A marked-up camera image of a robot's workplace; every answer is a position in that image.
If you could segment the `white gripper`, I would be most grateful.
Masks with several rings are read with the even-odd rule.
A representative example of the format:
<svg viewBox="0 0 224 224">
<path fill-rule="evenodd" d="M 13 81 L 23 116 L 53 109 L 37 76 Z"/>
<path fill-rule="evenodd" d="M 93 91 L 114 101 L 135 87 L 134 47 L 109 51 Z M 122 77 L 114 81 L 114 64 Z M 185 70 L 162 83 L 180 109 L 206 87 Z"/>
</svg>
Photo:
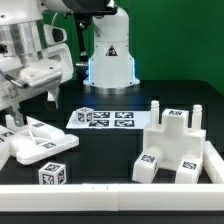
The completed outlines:
<svg viewBox="0 0 224 224">
<path fill-rule="evenodd" d="M 59 85 L 72 78 L 69 48 L 61 43 L 42 51 L 43 58 L 23 67 L 18 56 L 0 56 L 0 111 L 6 109 L 17 127 L 24 125 L 21 101 L 48 92 L 47 106 L 58 108 Z"/>
</svg>

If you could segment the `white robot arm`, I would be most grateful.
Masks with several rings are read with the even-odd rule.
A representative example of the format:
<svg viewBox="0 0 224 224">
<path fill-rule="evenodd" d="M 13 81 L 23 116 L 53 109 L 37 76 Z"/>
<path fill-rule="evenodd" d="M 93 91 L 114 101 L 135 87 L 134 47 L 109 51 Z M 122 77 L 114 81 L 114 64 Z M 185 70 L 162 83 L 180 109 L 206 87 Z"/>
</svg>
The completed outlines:
<svg viewBox="0 0 224 224">
<path fill-rule="evenodd" d="M 114 0 L 0 0 L 0 111 L 21 127 L 20 103 L 46 93 L 56 109 L 74 74 L 103 94 L 139 84 L 128 13 Z"/>
</svg>

